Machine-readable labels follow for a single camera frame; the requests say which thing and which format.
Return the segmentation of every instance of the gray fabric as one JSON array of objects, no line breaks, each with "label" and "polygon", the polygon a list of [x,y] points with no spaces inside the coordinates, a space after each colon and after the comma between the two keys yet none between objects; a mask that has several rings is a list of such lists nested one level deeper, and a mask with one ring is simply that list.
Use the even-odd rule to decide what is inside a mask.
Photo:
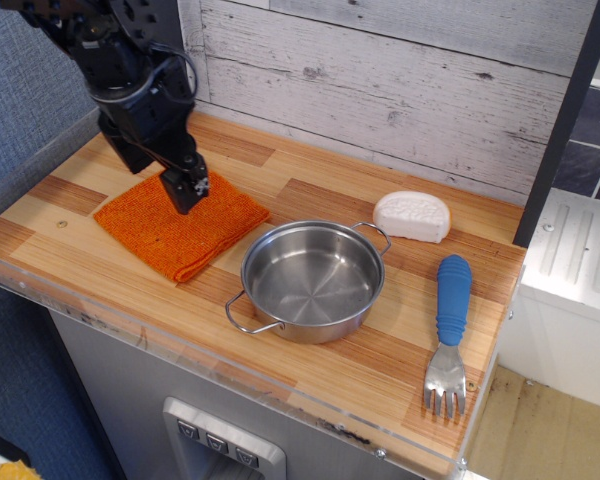
[{"label": "gray fabric", "polygon": [[84,119],[94,108],[71,59],[19,14],[1,11],[0,213],[96,133]]},{"label": "gray fabric", "polygon": [[[42,32],[0,12],[0,213],[96,133],[83,83]],[[45,480],[115,478],[45,325],[40,308],[0,289],[0,436]]]},{"label": "gray fabric", "polygon": [[98,133],[98,110],[79,119],[0,179],[0,214]]}]

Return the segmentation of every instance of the stainless steel pot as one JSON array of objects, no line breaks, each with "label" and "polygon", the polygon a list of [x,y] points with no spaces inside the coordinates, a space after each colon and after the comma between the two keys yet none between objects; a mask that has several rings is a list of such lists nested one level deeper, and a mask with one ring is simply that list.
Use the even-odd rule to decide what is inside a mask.
[{"label": "stainless steel pot", "polygon": [[[378,252],[360,232],[368,225],[384,235]],[[377,226],[360,222],[346,227],[309,220],[274,228],[256,240],[242,261],[242,290],[225,310],[245,333],[273,330],[298,343],[324,343],[362,325],[384,284],[382,256],[391,246]],[[247,294],[265,324],[249,330],[231,316],[231,305]]]}]

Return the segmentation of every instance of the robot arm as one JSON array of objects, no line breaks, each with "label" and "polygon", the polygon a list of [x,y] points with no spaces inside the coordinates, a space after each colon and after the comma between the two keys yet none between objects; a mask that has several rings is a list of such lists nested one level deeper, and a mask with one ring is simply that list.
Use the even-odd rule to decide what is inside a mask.
[{"label": "robot arm", "polygon": [[208,195],[206,165],[186,128],[193,65],[153,40],[149,0],[1,0],[0,8],[19,11],[76,62],[102,133],[132,173],[162,164],[160,179],[181,214]]}]

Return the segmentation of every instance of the wood plank wall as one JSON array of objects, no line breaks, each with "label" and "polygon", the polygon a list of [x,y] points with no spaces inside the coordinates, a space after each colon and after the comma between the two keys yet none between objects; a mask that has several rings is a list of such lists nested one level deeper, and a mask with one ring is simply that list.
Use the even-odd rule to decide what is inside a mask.
[{"label": "wood plank wall", "polygon": [[198,109],[524,205],[596,0],[178,0]]}]

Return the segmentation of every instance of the fork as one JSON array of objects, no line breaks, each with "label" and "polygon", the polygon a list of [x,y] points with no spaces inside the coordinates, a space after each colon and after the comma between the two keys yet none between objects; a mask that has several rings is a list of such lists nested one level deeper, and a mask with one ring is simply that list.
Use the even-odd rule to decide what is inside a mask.
[{"label": "fork", "polygon": [[[442,397],[446,397],[447,416],[453,418],[453,396],[458,399],[458,411],[464,414],[467,396],[464,364],[458,345],[467,324],[471,290],[471,268],[459,255],[446,257],[438,267],[438,340],[436,353],[429,361],[424,379],[424,403],[440,416]],[[433,392],[435,405],[431,404]]]}]

